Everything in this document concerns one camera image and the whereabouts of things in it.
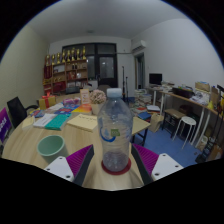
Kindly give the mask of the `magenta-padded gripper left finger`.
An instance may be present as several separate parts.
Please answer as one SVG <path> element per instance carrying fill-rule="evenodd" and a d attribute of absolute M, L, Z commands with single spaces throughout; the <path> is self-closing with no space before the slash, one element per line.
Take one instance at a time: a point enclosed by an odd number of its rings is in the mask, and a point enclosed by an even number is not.
<path fill-rule="evenodd" d="M 59 156 L 45 168 L 45 171 L 81 186 L 93 156 L 94 146 L 89 145 L 68 157 Z"/>

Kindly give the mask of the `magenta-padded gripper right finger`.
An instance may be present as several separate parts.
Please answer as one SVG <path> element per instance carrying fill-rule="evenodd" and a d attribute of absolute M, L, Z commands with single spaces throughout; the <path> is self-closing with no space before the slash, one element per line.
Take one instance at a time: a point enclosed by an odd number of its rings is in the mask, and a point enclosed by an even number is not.
<path fill-rule="evenodd" d="M 145 185 L 182 169 L 182 166 L 168 154 L 156 154 L 137 144 L 132 144 L 131 154 Z"/>

